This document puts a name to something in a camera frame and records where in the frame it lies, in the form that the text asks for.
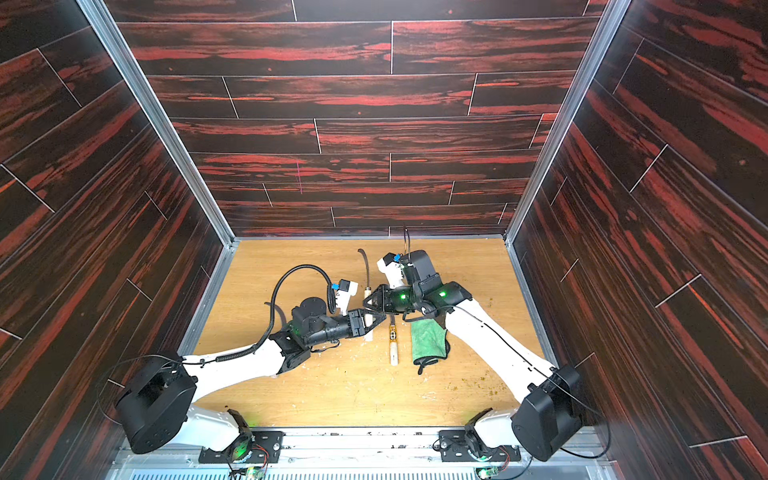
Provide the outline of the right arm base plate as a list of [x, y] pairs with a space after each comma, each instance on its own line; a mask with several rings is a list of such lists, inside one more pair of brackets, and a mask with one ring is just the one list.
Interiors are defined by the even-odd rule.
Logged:
[[432, 444], [443, 462], [518, 462], [522, 455], [516, 446], [489, 447], [475, 433], [464, 429], [445, 429], [438, 432]]

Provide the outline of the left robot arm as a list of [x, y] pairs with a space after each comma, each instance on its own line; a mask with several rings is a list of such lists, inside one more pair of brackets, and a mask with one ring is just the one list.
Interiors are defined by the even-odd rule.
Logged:
[[118, 421], [135, 454], [166, 444], [232, 451], [250, 432], [242, 415], [198, 408], [195, 402], [251, 379], [291, 371], [315, 346], [363, 337], [386, 319], [385, 313], [366, 308], [329, 316], [325, 301], [310, 297], [292, 309], [290, 322], [254, 348], [153, 358], [127, 381], [115, 402]]

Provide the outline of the small sickle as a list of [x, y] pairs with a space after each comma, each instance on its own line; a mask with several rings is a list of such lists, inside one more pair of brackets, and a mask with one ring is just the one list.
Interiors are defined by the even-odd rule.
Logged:
[[[367, 257], [367, 254], [366, 254], [365, 250], [363, 248], [359, 248], [358, 249], [358, 253], [362, 256], [362, 259], [363, 259], [363, 262], [364, 262], [364, 265], [365, 265], [366, 282], [365, 282], [365, 289], [364, 289], [364, 297], [363, 297], [363, 299], [366, 299], [372, 293], [371, 283], [370, 283], [370, 266], [369, 266], [369, 261], [368, 261], [368, 257]], [[373, 322], [374, 322], [373, 315], [371, 313], [366, 313], [364, 315], [364, 322], [365, 322], [365, 326], [366, 327], [371, 327]], [[373, 341], [373, 331], [372, 330], [368, 331], [365, 334], [364, 339], [365, 339], [366, 342], [372, 342]]]
[[275, 312], [275, 327], [278, 330], [282, 330], [287, 324], [284, 311], [273, 302], [265, 302], [265, 305], [269, 306]]
[[397, 324], [394, 315], [389, 316], [389, 360], [391, 366], [399, 364]]

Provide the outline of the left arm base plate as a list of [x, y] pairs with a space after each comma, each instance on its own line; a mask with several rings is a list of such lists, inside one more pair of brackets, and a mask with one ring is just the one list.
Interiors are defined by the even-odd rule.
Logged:
[[285, 433], [279, 430], [253, 430], [241, 435], [222, 452], [203, 448], [200, 464], [274, 464], [279, 461]]

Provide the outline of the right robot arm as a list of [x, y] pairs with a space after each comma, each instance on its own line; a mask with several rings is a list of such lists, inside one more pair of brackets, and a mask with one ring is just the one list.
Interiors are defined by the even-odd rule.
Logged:
[[536, 355], [498, 325], [457, 282], [445, 283], [428, 254], [389, 253], [377, 262], [387, 282], [365, 298], [367, 307], [391, 315], [419, 314], [471, 347], [502, 379], [517, 408], [487, 409], [465, 426], [466, 448], [477, 458], [500, 447], [522, 447], [549, 460], [583, 425], [577, 404], [581, 377]]

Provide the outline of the green and black rag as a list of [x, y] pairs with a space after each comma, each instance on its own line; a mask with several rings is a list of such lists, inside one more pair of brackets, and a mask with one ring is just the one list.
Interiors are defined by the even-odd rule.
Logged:
[[418, 374], [431, 365], [445, 360], [450, 353], [447, 330], [435, 319], [422, 319], [411, 323], [412, 361]]

